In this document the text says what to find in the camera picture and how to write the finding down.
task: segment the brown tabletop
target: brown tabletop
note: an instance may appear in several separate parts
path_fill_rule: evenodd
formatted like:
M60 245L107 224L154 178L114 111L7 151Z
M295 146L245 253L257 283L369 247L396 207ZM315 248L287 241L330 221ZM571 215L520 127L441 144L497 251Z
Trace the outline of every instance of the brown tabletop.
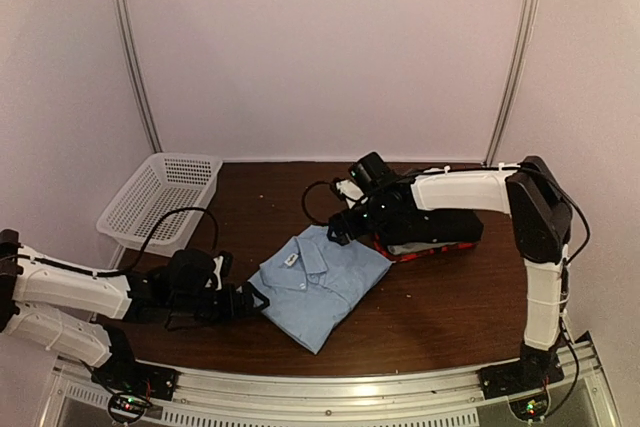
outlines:
M300 208L305 187L344 177L347 167L225 164L211 209L220 224L218 249L235 258L230 281L247 280L260 262L304 230L309 225ZM309 208L326 218L344 205L318 188L309 196ZM525 269L509 218L492 212L479 216L485 231L478 247L392 266L318 355L262 316L178 332L157 324L114 323L125 330L142 360L248 374L406 373L517 357L526 322ZM212 231L210 219L203 217L191 245L210 248ZM133 254L126 252L123 264ZM145 255L140 269L166 260Z

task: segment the metal frame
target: metal frame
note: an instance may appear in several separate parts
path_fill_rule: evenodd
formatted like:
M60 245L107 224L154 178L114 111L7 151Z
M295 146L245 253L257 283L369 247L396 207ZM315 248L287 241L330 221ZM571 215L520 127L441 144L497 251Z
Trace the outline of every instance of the metal frame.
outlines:
M578 344L576 353L581 378L589 386L600 427L619 427L593 344L589 341ZM567 348L560 349L559 358L565 379L554 384L554 389L569 385L575 373L573 357ZM463 416L472 422L461 425L473 426L477 425L478 408L507 400L506 397L484 400L477 376L480 367L331 378L239 375L177 368L179 375L173 401L154 399L154 412L145 418L163 425L201 427L409 427L422 422L429 425L428 420L440 425L439 419ZM97 408L104 408L108 398L100 386L89 381L81 365L63 359L58 359L49 386L49 399L40 415L39 425L43 427L58 425L66 398Z
M127 71L129 73L129 79L131 80L131 86L133 87L136 104L140 112L142 126L153 152L162 152L160 137L158 136L158 131L153 121L151 107L149 106L149 99L147 98L147 91L144 87L142 72L140 70L140 62L138 61L138 54L136 53L136 47L133 41L133 31L131 29L131 21L129 19L127 0L113 0L113 3L115 5L118 28L122 38L122 47L124 49L124 56L127 63Z
M507 82L502 94L500 111L498 112L498 118L496 119L493 135L491 136L489 149L484 159L485 165L492 165L495 162L498 148L502 142L507 121L509 120L509 114L515 102L520 77L524 70L525 54L529 46L529 41L531 40L537 10L538 0L522 0L522 12L520 13L520 24L518 25L516 44L513 49Z

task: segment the gray fabric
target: gray fabric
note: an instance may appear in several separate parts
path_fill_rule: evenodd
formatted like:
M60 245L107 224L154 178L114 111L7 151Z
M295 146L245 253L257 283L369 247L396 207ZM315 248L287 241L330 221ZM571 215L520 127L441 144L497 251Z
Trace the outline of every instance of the gray fabric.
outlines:
M250 282L269 297L263 311L314 354L331 330L389 270L391 262L359 242L340 246L326 227L309 227L260 264Z

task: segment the folded shirt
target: folded shirt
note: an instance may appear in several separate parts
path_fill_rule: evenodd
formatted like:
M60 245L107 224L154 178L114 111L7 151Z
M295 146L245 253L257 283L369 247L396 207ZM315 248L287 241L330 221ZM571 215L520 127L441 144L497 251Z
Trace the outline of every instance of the folded shirt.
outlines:
M250 282L271 302L263 314L317 354L390 266L361 243L338 245L327 239L326 227L311 226L260 264Z

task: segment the white wall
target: white wall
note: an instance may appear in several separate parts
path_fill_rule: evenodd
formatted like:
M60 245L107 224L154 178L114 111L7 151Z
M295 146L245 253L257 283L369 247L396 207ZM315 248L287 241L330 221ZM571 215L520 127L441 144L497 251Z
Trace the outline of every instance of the white wall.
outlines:
M540 1L500 149L502 159L542 155L590 220L571 318L576 333L591 330L628 426L640 397L639 1Z
M105 267L95 222L150 153L111 0L0 0L0 229ZM2 425L33 425L53 356L0 336Z
M480 160L522 0L129 0L165 150Z

